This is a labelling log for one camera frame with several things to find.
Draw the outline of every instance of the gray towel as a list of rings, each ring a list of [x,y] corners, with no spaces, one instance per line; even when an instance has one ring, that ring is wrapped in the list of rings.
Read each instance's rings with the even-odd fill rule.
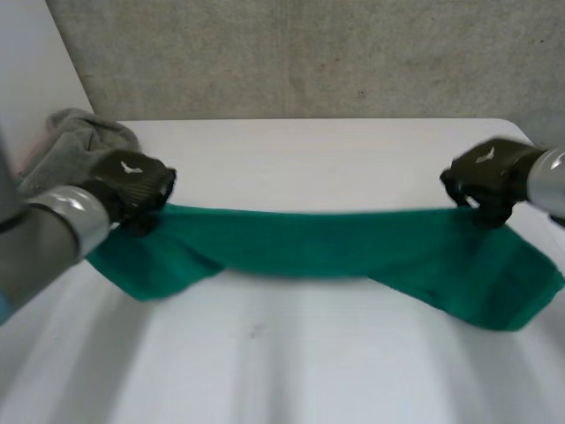
[[[130,129],[84,110],[54,113],[47,127],[47,139],[17,177],[18,189],[26,197],[84,180],[96,161],[112,149],[139,150]]]

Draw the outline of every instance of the white table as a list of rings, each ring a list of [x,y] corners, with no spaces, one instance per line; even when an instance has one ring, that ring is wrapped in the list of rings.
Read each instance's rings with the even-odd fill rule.
[[[498,119],[128,122],[178,170],[172,201],[359,211],[451,204],[451,159]],[[565,269],[565,231],[510,224]],[[565,297],[526,329],[474,329],[369,280],[223,273],[140,304],[88,264],[0,329],[0,423],[563,423]]]

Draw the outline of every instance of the concrete wall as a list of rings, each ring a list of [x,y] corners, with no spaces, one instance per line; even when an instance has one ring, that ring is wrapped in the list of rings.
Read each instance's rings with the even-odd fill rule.
[[[504,117],[545,137],[565,128],[557,0],[47,3],[94,109],[114,118]]]

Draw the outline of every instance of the green cloth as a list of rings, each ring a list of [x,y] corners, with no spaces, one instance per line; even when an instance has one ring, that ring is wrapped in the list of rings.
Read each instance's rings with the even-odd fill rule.
[[[160,299],[223,269],[270,276],[368,276],[484,329],[522,328],[563,286],[508,226],[472,211],[285,214],[167,205],[144,238],[116,230],[88,260],[136,299]]]

